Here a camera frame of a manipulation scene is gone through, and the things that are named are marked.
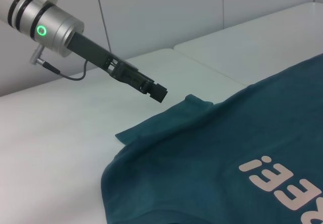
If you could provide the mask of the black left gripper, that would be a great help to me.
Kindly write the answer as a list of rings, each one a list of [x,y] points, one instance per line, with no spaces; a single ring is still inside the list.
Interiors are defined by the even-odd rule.
[[[98,68],[106,71],[115,80],[125,83],[142,94],[149,94],[151,98],[161,103],[168,91],[160,84],[139,72],[130,63],[120,60],[117,56],[107,51],[87,37],[75,32],[68,49]]]

